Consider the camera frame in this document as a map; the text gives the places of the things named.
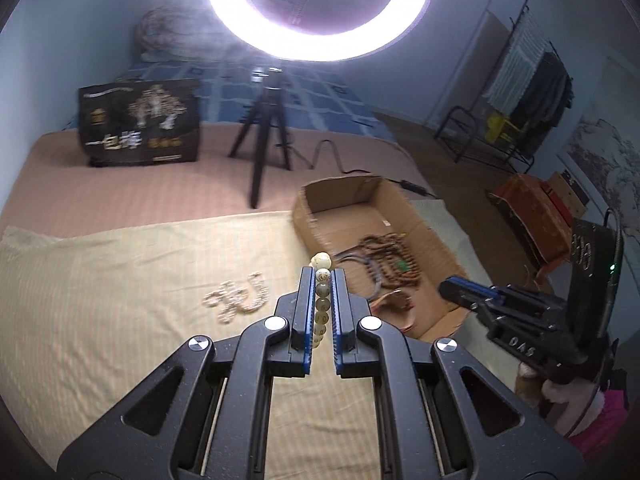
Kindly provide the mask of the gloved right hand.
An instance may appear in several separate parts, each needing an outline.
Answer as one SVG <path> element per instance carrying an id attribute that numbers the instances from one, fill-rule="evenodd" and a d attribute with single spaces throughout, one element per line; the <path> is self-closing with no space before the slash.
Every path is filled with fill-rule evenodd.
<path id="1" fill-rule="evenodd" d="M 543 380 L 523 362 L 518 366 L 515 393 L 564 437 L 576 437 L 584 432 L 601 415 L 605 404 L 604 393 L 598 385 L 582 378 L 559 385 Z"/>

